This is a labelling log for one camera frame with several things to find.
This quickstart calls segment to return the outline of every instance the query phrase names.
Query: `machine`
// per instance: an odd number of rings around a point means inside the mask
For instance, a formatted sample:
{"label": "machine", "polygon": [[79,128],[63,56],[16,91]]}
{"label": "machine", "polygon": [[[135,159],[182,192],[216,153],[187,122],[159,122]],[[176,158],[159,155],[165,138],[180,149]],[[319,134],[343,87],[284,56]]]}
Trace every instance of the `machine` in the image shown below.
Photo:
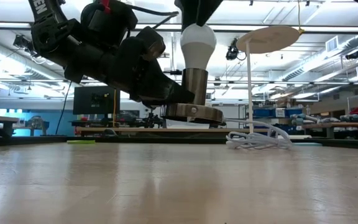
{"label": "machine", "polygon": [[[65,0],[29,0],[35,20],[32,41],[35,51],[64,67],[65,77],[73,82],[79,83],[87,75],[129,93],[132,100],[148,107],[163,106],[165,118],[221,123],[222,112],[204,103],[206,65],[216,45],[206,22],[222,1],[175,0],[183,19],[181,46],[186,69],[182,86],[161,71],[157,57],[165,44],[154,30],[178,12],[155,12],[117,0],[95,0],[83,9],[78,22],[67,20],[62,13],[60,6]],[[133,10],[168,17],[130,37],[138,22]],[[194,46],[202,50],[195,51]],[[192,55],[200,52],[207,53],[202,57]]]}
{"label": "machine", "polygon": [[86,86],[74,89],[73,114],[108,114],[119,112],[120,91],[108,86]]}

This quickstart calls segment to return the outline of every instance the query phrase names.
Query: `power cord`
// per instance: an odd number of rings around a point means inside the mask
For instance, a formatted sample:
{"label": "power cord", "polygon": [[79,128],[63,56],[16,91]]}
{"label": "power cord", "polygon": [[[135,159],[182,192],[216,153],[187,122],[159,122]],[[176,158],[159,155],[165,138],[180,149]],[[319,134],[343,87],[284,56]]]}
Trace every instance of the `power cord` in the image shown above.
{"label": "power cord", "polygon": [[65,103],[63,104],[62,113],[60,114],[59,122],[57,123],[55,135],[57,135],[57,131],[59,130],[60,122],[62,121],[63,113],[65,112],[66,102],[67,102],[67,96],[68,96],[68,92],[70,91],[70,87],[71,87],[71,84],[72,84],[72,83],[73,83],[73,82],[71,81],[70,84],[69,84],[69,86],[68,86],[68,89],[67,89],[67,93],[66,93],[66,97],[65,97]]}
{"label": "power cord", "polygon": [[267,136],[259,133],[244,134],[238,132],[230,132],[227,136],[226,145],[230,149],[267,149],[267,148],[279,148],[279,149],[289,149],[292,146],[290,136],[288,133],[283,131],[280,128],[272,126],[260,121],[243,121],[236,119],[225,119],[226,122],[239,122],[245,124],[257,124],[260,126],[268,127]]}
{"label": "power cord", "polygon": [[176,17],[177,15],[179,15],[178,11],[175,11],[175,12],[157,12],[157,11],[153,11],[153,10],[150,10],[150,9],[145,9],[145,8],[139,7],[139,6],[131,6],[131,5],[128,5],[128,6],[133,10],[138,10],[140,12],[145,12],[145,13],[148,13],[148,14],[151,14],[151,15],[168,16],[163,21],[161,21],[158,24],[156,24],[155,26],[153,26],[153,29],[158,28],[160,25],[168,22],[170,19],[172,19],[172,18]]}
{"label": "power cord", "polygon": [[247,53],[245,53],[245,55],[246,55],[246,56],[245,56],[243,59],[239,58],[238,56],[237,56],[237,59],[240,60],[240,61],[243,61],[243,60],[247,59]]}

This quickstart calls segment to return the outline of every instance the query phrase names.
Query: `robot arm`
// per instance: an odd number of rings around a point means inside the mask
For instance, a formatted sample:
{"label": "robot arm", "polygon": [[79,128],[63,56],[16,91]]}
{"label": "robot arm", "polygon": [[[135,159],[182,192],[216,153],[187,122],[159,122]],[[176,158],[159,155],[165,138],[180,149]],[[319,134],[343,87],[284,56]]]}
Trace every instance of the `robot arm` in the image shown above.
{"label": "robot arm", "polygon": [[156,31],[146,27],[136,37],[122,40],[137,24],[131,6],[117,0],[95,1],[84,8],[79,23],[62,13],[64,0],[29,3],[35,19],[34,49],[61,65],[65,78],[79,83],[87,75],[146,106],[193,100],[192,92],[162,73],[157,57],[165,44]]}

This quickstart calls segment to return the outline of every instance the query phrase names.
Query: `light bulb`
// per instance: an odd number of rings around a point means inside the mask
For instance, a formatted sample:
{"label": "light bulb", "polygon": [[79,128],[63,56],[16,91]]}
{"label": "light bulb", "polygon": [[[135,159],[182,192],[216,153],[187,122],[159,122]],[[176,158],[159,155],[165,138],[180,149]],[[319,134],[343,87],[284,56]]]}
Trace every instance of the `light bulb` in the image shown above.
{"label": "light bulb", "polygon": [[208,25],[200,27],[197,24],[192,24],[183,31],[180,45],[186,68],[206,70],[209,59],[215,50],[216,36]]}

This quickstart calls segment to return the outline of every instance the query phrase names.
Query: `ceiling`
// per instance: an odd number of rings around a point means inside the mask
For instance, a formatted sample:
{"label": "ceiling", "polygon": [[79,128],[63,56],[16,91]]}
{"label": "ceiling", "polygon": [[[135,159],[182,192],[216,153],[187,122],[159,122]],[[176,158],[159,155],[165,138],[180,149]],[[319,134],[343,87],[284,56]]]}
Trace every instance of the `ceiling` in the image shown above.
{"label": "ceiling", "polygon": [[[67,0],[62,6],[63,12],[68,19],[80,19],[82,9],[92,1],[89,0]],[[128,4],[145,7],[155,11],[177,11],[174,0],[128,0]],[[163,18],[149,15],[143,12],[135,12],[139,23],[156,24]],[[298,13],[297,0],[285,1],[254,1],[250,6],[250,1],[232,1],[225,0],[212,15],[208,24],[225,25],[298,25],[298,19],[302,26],[357,26],[358,27],[358,3],[353,0],[327,0],[310,1],[306,6],[306,1],[300,2],[300,14]],[[33,22],[33,15],[27,0],[0,0],[0,22]],[[168,23],[180,23],[181,16],[171,19]],[[180,32],[159,32],[164,38],[167,46],[165,52],[170,54],[170,58],[159,59],[160,65],[164,70],[185,68],[185,61],[180,48]],[[222,80],[240,80],[247,76],[247,63],[245,61],[233,60],[227,61],[225,56],[227,48],[234,38],[239,38],[246,33],[240,32],[217,32],[217,46],[211,56],[207,70],[210,74],[210,80],[220,77]],[[10,49],[12,52],[20,54],[29,59],[29,65],[32,63],[41,63],[53,73],[63,77],[64,71],[61,66],[44,62],[44,60],[33,61],[28,53],[15,48],[12,43],[16,35],[24,35],[29,40],[31,33],[28,30],[0,30],[0,45]],[[303,34],[298,41],[290,47],[282,49],[271,54],[252,55],[251,69],[253,80],[276,80],[281,73],[292,68],[305,59],[325,49],[326,42],[336,34]],[[340,42],[353,38],[355,35],[338,35]],[[326,75],[341,68],[341,58],[335,57],[310,72],[317,72],[317,76]],[[297,81],[308,80],[315,75],[303,75]],[[236,87],[245,88],[246,85],[236,85]]]}

